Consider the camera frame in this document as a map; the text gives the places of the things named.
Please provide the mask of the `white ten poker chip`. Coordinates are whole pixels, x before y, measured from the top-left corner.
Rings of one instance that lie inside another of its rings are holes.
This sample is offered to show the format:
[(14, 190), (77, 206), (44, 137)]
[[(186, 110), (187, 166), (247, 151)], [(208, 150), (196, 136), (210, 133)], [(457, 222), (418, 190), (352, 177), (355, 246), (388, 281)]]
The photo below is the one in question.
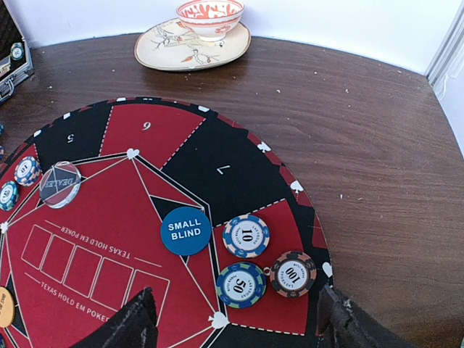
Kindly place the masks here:
[(270, 229), (261, 218), (245, 214), (229, 220), (223, 230), (223, 243), (233, 255), (249, 259), (260, 256), (270, 243)]

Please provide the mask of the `blue chip seat eight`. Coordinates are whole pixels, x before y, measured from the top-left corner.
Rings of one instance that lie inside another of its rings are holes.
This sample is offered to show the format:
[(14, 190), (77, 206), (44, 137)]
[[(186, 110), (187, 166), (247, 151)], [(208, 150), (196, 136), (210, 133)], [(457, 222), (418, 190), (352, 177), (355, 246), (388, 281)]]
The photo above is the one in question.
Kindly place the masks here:
[(244, 309), (256, 304), (264, 296), (267, 281), (258, 265), (237, 262), (220, 272), (215, 287), (223, 303), (234, 309)]

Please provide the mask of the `blue white chip seat four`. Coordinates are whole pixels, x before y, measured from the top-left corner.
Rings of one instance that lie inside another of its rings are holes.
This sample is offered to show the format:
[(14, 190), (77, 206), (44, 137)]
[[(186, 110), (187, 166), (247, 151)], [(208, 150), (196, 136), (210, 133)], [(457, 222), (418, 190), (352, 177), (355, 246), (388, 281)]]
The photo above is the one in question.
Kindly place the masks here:
[(23, 157), (14, 169), (14, 179), (21, 186), (32, 186), (40, 177), (41, 167), (33, 156)]

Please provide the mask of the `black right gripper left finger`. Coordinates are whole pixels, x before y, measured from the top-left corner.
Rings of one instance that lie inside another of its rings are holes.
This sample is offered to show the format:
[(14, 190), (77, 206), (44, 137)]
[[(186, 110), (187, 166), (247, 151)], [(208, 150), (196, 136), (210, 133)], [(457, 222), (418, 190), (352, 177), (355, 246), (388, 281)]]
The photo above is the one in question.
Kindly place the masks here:
[(152, 288), (145, 287), (104, 325), (72, 347), (156, 347), (158, 335)]

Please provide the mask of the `green chip seat four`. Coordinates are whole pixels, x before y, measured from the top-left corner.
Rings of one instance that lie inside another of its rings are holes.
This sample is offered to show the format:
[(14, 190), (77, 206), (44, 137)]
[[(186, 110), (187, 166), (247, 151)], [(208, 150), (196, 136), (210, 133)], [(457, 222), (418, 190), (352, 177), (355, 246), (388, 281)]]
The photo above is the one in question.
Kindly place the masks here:
[(0, 208), (8, 212), (14, 208), (19, 199), (19, 189), (14, 181), (7, 181), (1, 187)]

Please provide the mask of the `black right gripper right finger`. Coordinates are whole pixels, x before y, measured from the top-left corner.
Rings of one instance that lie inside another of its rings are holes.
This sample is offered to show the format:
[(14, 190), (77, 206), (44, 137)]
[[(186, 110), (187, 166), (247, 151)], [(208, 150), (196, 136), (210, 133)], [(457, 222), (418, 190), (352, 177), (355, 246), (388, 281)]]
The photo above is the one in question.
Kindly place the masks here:
[(323, 347), (412, 347), (382, 326), (335, 287), (325, 285), (318, 300), (318, 328)]

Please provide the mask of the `black hundred chip seat eight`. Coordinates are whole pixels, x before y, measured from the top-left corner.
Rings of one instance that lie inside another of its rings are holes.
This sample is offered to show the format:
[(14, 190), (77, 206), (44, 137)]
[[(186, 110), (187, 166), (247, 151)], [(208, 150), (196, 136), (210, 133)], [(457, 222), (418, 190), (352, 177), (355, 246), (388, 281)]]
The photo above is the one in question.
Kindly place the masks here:
[(270, 269), (270, 282), (273, 289), (283, 297), (298, 298), (312, 287), (317, 269), (312, 258), (299, 251), (283, 253)]

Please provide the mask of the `blue small blind button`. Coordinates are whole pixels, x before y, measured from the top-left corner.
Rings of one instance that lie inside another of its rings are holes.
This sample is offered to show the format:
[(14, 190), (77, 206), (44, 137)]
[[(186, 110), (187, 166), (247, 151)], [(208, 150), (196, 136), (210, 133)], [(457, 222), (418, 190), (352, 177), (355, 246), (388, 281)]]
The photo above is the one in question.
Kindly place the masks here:
[(212, 226), (208, 217), (193, 207), (179, 207), (169, 212), (160, 230), (162, 243), (173, 254), (191, 256), (210, 242)]

